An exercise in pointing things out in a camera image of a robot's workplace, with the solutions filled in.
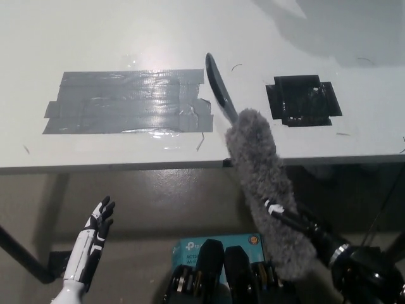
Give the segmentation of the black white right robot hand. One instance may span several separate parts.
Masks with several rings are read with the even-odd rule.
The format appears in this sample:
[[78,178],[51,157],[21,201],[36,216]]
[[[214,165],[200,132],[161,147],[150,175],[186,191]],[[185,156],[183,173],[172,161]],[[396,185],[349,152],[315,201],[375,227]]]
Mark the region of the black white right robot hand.
[[311,220],[307,214],[294,213],[281,204],[266,199],[264,202],[267,212],[293,230],[304,234],[315,247],[318,259],[328,268],[332,268],[337,259],[345,252],[350,244],[344,238],[323,228]]

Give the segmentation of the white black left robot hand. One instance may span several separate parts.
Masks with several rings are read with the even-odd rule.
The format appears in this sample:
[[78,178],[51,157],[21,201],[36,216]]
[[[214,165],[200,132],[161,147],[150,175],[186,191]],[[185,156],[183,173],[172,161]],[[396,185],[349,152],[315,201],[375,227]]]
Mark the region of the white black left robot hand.
[[114,207],[109,196],[98,203],[79,232],[67,263],[64,280],[83,284],[85,292],[90,288],[113,223]]

